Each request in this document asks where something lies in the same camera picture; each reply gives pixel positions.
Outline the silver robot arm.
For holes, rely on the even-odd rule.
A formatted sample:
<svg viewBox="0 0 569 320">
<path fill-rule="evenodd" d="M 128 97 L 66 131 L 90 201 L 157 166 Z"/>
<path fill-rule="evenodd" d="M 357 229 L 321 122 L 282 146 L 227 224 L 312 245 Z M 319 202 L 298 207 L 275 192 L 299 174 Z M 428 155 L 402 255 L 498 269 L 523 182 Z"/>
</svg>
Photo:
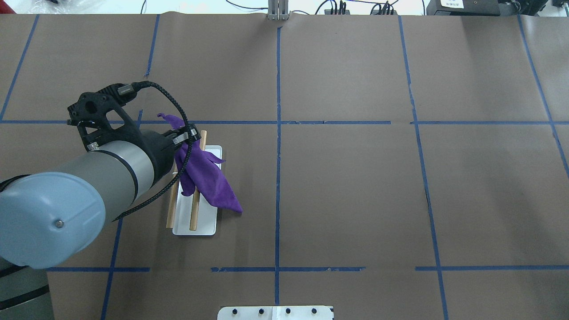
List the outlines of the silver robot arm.
<svg viewBox="0 0 569 320">
<path fill-rule="evenodd" d="M 47 268 L 90 245 L 150 190 L 196 129 L 160 134 L 122 126 L 47 172 L 1 184 L 1 318 L 52 320 Z"/>
</svg>

